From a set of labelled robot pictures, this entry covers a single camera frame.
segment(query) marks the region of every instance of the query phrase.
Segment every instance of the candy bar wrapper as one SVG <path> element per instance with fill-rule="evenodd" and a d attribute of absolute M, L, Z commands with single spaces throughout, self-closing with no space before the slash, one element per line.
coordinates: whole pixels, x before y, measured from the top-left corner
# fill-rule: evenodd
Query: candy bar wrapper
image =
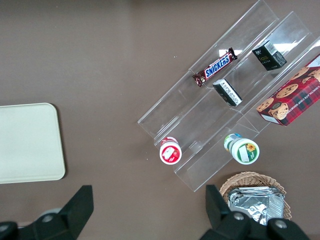
<path fill-rule="evenodd" d="M 229 65 L 233 60 L 236 60 L 238 57 L 235 55 L 234 50 L 231 48 L 228 49 L 228 52 L 216 60 L 214 63 L 210 64 L 207 68 L 202 71 L 199 71 L 197 74 L 193 75 L 196 84 L 201 87 L 206 81 L 208 81 L 213 75 Z"/>

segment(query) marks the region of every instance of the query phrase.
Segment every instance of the silver foil wrapper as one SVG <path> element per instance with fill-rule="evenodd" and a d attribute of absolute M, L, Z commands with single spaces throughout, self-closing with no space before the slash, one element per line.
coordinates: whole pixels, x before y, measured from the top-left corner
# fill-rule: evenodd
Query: silver foil wrapper
<path fill-rule="evenodd" d="M 276 187 L 239 187 L 229 193 L 228 205 L 246 210 L 255 221 L 267 225 L 268 220 L 283 217 L 284 198 Z"/>

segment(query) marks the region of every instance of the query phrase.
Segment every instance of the black box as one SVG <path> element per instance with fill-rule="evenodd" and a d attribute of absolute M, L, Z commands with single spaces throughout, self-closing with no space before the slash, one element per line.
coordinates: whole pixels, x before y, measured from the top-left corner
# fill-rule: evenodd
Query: black box
<path fill-rule="evenodd" d="M 242 98 L 225 79 L 220 79 L 213 83 L 213 88 L 223 98 L 223 100 L 230 106 L 238 106 L 242 102 Z"/>
<path fill-rule="evenodd" d="M 253 49 L 252 52 L 268 71 L 280 69 L 287 63 L 284 56 L 282 56 L 270 41 L 262 43 Z"/>

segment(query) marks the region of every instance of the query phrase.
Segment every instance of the clear acrylic shelf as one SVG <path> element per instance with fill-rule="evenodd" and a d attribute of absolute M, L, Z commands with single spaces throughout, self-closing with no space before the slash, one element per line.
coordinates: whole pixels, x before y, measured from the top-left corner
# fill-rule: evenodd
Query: clear acrylic shelf
<path fill-rule="evenodd" d="M 260 21 L 261 14 L 266 18 L 263 22 Z M 267 40 L 287 60 L 283 68 L 266 71 L 252 53 L 252 49 Z M 269 124 L 259 116 L 256 107 L 270 89 L 282 82 L 314 40 L 315 37 L 294 12 L 279 21 L 266 3 L 260 0 L 138 123 L 150 134 L 157 148 L 160 148 L 160 142 L 165 137 L 178 140 L 182 158 L 173 170 L 196 191 L 232 159 L 223 147 L 226 135 L 239 133 L 253 140 Z M 238 60 L 204 86 L 198 87 L 192 75 L 218 59 L 219 50 L 230 47 L 237 51 Z M 243 99 L 240 105 L 227 105 L 212 88 L 212 83 L 218 79 L 227 79 L 231 83 Z"/>
<path fill-rule="evenodd" d="M 245 53 L 260 41 L 279 22 L 278 17 L 263 1 L 253 5 L 212 47 L 203 54 L 186 74 L 138 121 L 140 126 L 152 137 L 160 139 L 174 128 L 184 115 L 210 90 L 198 87 L 192 75 L 203 70 L 217 60 L 221 51 L 232 47 L 238 53 Z M 230 64 L 214 76 L 219 79 L 232 68 Z"/>

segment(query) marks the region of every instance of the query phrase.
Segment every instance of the cookie box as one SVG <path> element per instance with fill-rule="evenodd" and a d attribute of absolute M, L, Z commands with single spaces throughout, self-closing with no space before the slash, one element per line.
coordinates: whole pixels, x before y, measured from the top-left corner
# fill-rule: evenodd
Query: cookie box
<path fill-rule="evenodd" d="M 269 122 L 287 126 L 320 98 L 320 54 L 262 102 L 256 110 Z"/>

